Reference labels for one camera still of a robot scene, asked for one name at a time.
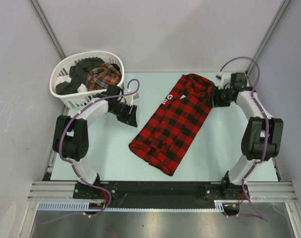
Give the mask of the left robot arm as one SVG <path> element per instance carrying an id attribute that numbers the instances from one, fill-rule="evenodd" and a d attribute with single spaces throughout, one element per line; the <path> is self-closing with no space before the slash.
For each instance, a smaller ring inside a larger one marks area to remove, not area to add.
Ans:
<path id="1" fill-rule="evenodd" d="M 84 184 L 84 192 L 90 198 L 101 194 L 99 174 L 91 167 L 89 150 L 89 126 L 98 117 L 111 113 L 119 122 L 137 127 L 137 106 L 133 104 L 135 91 L 124 92 L 121 87 L 109 85 L 107 90 L 93 96 L 89 103 L 73 116 L 60 115 L 56 120 L 52 148 L 60 159 L 68 163 L 77 181 Z"/>

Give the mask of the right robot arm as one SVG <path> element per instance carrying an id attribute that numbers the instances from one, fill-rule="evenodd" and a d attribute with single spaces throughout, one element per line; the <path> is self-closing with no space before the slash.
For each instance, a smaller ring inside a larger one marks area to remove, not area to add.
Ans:
<path id="1" fill-rule="evenodd" d="M 222 73 L 216 75 L 220 83 L 211 91 L 213 107 L 239 106 L 248 124 L 242 141 L 242 155 L 235 166 L 226 172 L 219 186 L 221 195 L 232 199 L 247 190 L 246 180 L 255 169 L 278 155 L 284 123 L 275 118 L 262 105 L 255 89 L 248 86 L 245 73 Z"/>

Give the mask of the red black plaid shirt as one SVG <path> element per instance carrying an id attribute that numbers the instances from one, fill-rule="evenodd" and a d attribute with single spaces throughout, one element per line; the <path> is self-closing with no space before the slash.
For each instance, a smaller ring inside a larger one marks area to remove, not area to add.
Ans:
<path id="1" fill-rule="evenodd" d="M 129 144 L 150 166 L 174 175 L 211 109 L 215 84 L 191 73 L 182 75 Z"/>

